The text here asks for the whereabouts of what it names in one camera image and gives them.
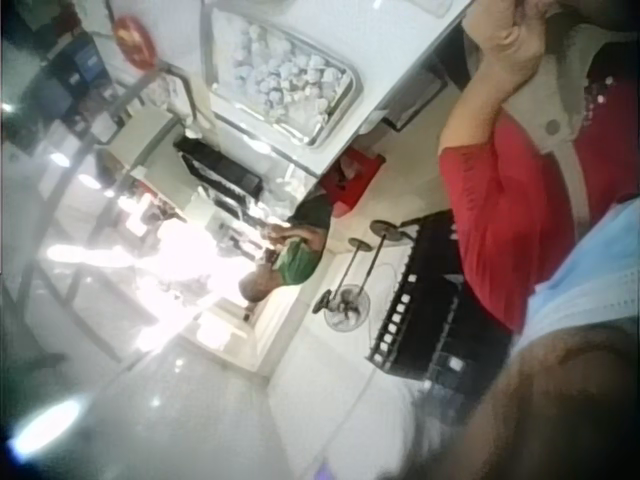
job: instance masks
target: white wall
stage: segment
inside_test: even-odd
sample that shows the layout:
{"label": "white wall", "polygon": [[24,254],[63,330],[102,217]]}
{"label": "white wall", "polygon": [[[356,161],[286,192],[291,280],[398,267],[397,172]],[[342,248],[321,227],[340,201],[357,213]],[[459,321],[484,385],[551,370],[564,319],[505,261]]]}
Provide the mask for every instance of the white wall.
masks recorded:
{"label": "white wall", "polygon": [[[276,370],[269,399],[295,478],[312,478],[324,458],[339,480],[375,478],[397,466],[412,434],[408,404],[419,384],[377,371],[365,356],[408,254],[408,247],[381,252],[367,284],[372,308],[362,327],[336,333],[323,314],[307,312]],[[346,283],[362,280],[372,255],[356,260]],[[335,257],[316,298],[326,288],[335,288],[350,256]]]}

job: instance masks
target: white counter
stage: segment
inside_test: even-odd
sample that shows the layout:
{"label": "white counter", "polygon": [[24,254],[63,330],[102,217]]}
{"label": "white counter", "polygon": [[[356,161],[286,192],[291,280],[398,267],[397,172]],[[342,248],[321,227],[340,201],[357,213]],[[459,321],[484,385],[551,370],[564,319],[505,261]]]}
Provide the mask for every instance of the white counter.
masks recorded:
{"label": "white counter", "polygon": [[453,0],[437,19],[405,0],[295,0],[264,17],[344,59],[360,76],[363,91],[333,133],[318,147],[294,145],[286,136],[211,95],[212,109],[285,152],[318,176],[357,135],[369,114],[428,55],[471,0]]}

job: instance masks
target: hand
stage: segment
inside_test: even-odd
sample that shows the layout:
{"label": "hand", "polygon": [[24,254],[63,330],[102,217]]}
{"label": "hand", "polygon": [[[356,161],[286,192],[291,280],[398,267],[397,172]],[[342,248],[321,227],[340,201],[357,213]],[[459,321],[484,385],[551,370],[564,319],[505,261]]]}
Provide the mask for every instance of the hand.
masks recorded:
{"label": "hand", "polygon": [[481,68],[496,88],[513,93],[538,70],[545,16],[554,0],[476,0],[462,25],[484,54]]}
{"label": "hand", "polygon": [[267,239],[274,240],[282,237],[285,233],[285,230],[286,230],[285,227],[283,227],[282,225],[273,223],[267,226],[267,228],[264,231],[264,234],[266,235]]}

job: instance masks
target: woman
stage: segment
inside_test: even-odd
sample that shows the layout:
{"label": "woman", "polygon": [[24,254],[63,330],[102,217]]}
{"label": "woman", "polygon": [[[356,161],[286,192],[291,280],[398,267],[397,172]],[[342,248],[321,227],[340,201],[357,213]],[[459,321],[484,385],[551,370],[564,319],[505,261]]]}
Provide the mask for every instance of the woman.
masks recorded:
{"label": "woman", "polygon": [[[602,61],[611,60],[618,47],[600,49],[586,78],[588,106],[580,123],[571,110],[573,93],[582,95],[580,82],[575,91],[557,86],[565,91],[566,121],[541,122],[547,100],[542,95],[553,97],[541,72],[555,78],[574,57],[564,64],[543,61],[553,2],[520,3],[477,0],[472,6],[464,27],[483,58],[440,139],[465,277],[483,305],[515,332],[534,286],[549,279],[611,205],[637,191],[640,172],[637,50],[616,69]],[[572,3],[586,5],[588,13],[597,2]],[[587,40],[600,45],[602,35],[596,29]],[[540,89],[537,103],[521,101],[524,84],[525,90]],[[559,142],[563,136],[568,140]]]}

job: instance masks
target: red plastic stool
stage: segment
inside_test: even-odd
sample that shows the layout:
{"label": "red plastic stool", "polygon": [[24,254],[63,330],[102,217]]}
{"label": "red plastic stool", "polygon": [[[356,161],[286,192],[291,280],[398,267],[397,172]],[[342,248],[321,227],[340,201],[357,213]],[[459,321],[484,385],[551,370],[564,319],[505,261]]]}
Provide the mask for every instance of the red plastic stool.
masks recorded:
{"label": "red plastic stool", "polygon": [[360,171],[351,180],[341,185],[343,174],[341,173],[340,159],[338,159],[319,182],[333,204],[334,218],[343,217],[355,208],[373,177],[386,162],[382,155],[370,158],[352,147],[347,147],[340,158],[345,156],[354,161],[360,167]]}

